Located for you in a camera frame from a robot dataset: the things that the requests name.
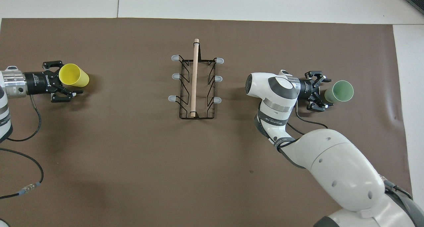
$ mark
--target plastic cup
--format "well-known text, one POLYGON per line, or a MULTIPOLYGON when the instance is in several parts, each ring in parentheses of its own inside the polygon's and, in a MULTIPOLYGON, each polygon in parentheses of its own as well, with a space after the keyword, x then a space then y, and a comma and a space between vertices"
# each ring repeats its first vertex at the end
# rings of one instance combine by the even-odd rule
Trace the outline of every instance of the plastic cup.
POLYGON ((76 64, 66 64, 59 70, 59 79, 65 85, 84 87, 90 81, 88 75, 76 64))
POLYGON ((331 102, 346 102, 353 97, 353 86, 347 81, 338 81, 324 93, 324 98, 331 102))

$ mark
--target black wire rack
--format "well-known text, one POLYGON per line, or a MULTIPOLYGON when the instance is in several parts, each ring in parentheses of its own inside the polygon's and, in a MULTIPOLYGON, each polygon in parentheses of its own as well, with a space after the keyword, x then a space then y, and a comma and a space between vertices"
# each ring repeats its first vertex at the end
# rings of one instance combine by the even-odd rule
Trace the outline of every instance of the black wire rack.
POLYGON ((181 72, 172 75, 172 79, 179 80, 181 83, 180 95, 171 95, 168 97, 169 101, 179 104, 179 118, 186 120, 213 119, 215 117, 215 104, 221 103, 222 101, 221 98, 216 97, 216 83, 222 81, 222 77, 216 75, 216 65, 224 63, 224 59, 215 57, 212 60, 203 60, 201 58, 199 45, 198 62, 207 63, 207 67, 210 67, 208 75, 209 91, 206 95, 207 110, 205 117, 200 117, 197 111, 195 111, 195 117, 189 117, 190 112, 185 108, 185 106, 188 106, 190 101, 190 92, 188 91, 186 84, 191 83, 188 67, 190 67, 190 63, 193 63, 193 60, 186 60, 180 55, 173 55, 171 60, 179 61, 181 63, 181 72))

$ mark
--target black strap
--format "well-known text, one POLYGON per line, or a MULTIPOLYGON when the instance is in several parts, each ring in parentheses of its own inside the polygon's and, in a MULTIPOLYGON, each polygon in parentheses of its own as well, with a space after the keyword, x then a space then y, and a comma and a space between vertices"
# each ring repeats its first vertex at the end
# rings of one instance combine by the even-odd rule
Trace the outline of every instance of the black strap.
POLYGON ((286 120, 280 120, 280 119, 275 119, 273 117, 270 117, 266 114, 264 114, 262 111, 260 111, 258 109, 258 118, 262 121, 264 121, 265 123, 269 123, 271 125, 275 125, 275 126, 284 126, 286 125, 288 119, 286 120))
POLYGON ((424 227, 424 212, 414 201, 391 189, 386 189, 385 193, 407 213, 416 227, 424 227))
POLYGON ((314 227, 339 227, 339 225, 332 218, 324 216, 314 224, 314 227))
POLYGON ((261 121, 260 121, 260 120, 258 120, 258 118, 257 118, 257 116, 256 116, 256 115, 255 115, 255 118, 254 118, 254 124, 255 124, 256 129, 257 129, 257 130, 258 130, 258 131, 259 131, 262 135, 264 135, 266 138, 270 139, 269 135, 266 133, 266 131, 265 131, 264 127, 262 126, 261 121))
POLYGON ((281 153, 281 154, 283 154, 283 156, 291 163, 291 164, 293 164, 293 165, 295 165, 296 167, 298 167, 298 168, 302 168, 302 169, 305 169, 305 167, 302 167, 301 165, 297 165, 294 161, 292 161, 292 159, 290 159, 287 155, 286 155, 286 153, 281 149, 282 147, 285 147, 285 146, 288 146, 288 145, 290 145, 290 144, 292 144, 293 142, 295 142, 295 141, 297 141, 297 139, 295 139, 294 141, 290 141, 290 142, 288 142, 288 143, 286 143, 286 144, 284 144, 284 145, 281 145, 281 146, 278 146, 277 147, 277 151, 279 152, 279 153, 281 153))
POLYGON ((291 141, 294 141, 294 140, 295 140, 295 139, 294 139, 294 138, 292 138, 292 137, 279 138, 279 139, 275 140, 275 142, 274 142, 274 147, 275 147, 275 149, 277 149, 277 150, 278 150, 278 148, 279 148, 280 144, 282 144, 283 142, 291 142, 291 141))
POLYGON ((0 120, 0 126, 5 125, 10 120, 10 113, 6 115, 2 120, 0 120))

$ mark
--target yellow cup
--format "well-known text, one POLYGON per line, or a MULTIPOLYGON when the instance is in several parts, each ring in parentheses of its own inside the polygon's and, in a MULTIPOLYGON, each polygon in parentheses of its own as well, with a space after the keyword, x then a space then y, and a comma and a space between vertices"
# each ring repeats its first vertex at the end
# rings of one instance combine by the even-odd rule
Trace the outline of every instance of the yellow cup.
POLYGON ((84 87, 90 81, 88 75, 76 64, 66 64, 59 70, 59 79, 65 85, 84 87))

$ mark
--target black cable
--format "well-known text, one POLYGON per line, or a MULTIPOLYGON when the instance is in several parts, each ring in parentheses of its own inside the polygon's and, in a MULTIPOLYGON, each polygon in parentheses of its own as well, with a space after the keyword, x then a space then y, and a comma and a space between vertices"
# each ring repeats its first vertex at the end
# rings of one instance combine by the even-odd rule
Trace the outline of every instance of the black cable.
POLYGON ((9 198, 9 197, 15 197, 17 195, 19 195, 19 193, 15 193, 15 194, 12 194, 12 195, 7 195, 7 196, 2 196, 2 197, 0 197, 0 199, 6 199, 6 198, 9 198))
MULTIPOLYGON (((8 151, 8 152, 11 152, 11 153, 16 153, 18 155, 24 156, 24 157, 30 159, 31 161, 33 161, 38 166, 38 168, 40 169, 40 172, 41 172, 41 178, 40 178, 40 181, 38 181, 38 183, 41 184, 41 182, 43 182, 44 171, 43 171, 43 168, 41 167, 41 165, 38 163, 38 161, 36 159, 28 156, 27 154, 24 154, 24 153, 15 151, 15 150, 10 150, 10 149, 6 149, 6 148, 0 148, 0 150, 8 151)), ((18 195, 19 195, 19 193, 15 193, 15 194, 12 194, 12 195, 2 196, 2 197, 0 197, 0 199, 9 198, 9 197, 15 197, 15 196, 18 196, 18 195)))
POLYGON ((321 125, 321 126, 325 127, 326 129, 328 128, 328 127, 327 127, 327 125, 325 125, 325 124, 323 124, 323 123, 318 123, 318 122, 308 121, 308 120, 304 120, 303 118, 301 118, 301 117, 299 116, 299 114, 298 114, 297 105, 298 105, 298 102, 296 101, 296 110, 295 110, 295 113, 296 113, 296 116, 297 116, 300 120, 302 120, 302 121, 304 121, 304 122, 307 122, 307 123, 313 123, 313 124, 321 125))
POLYGON ((293 141, 289 141, 288 143, 285 143, 285 144, 283 144, 283 145, 280 145, 280 146, 278 146, 277 150, 281 150, 281 148, 282 148, 282 147, 286 147, 286 146, 288 146, 288 145, 292 144, 293 142, 296 142, 297 140, 299 140, 299 139, 295 139, 295 140, 293 140, 293 141))
POLYGON ((34 102, 34 99, 33 99, 32 95, 30 95, 29 97, 31 99, 32 106, 33 106, 35 112, 37 112, 37 115, 38 115, 38 128, 37 128, 37 130, 31 136, 29 136, 27 138, 20 139, 20 140, 12 139, 12 138, 7 138, 10 141, 14 141, 14 142, 23 142, 23 141, 26 141, 26 140, 32 138, 33 136, 35 136, 38 133, 38 131, 40 130, 40 127, 41 127, 41 115, 40 115, 40 112, 38 112, 37 107, 35 106, 35 102, 34 102))
POLYGON ((294 131, 296 131, 297 133, 299 133, 299 134, 301 134, 301 135, 305 135, 304 133, 302 133, 301 131, 299 131, 299 130, 297 130, 297 129, 295 129, 295 127, 293 127, 293 126, 291 126, 289 123, 287 123, 287 125, 289 126, 289 127, 291 127, 294 131))
POLYGON ((393 188, 394 188, 395 190, 397 190, 397 191, 402 192, 402 193, 403 193, 403 194, 405 194, 408 198, 410 198, 411 200, 413 200, 413 199, 412 199, 412 196, 411 196, 408 192, 406 192, 404 189, 400 188, 400 187, 399 187, 399 186, 397 186, 397 185, 393 186, 393 188))

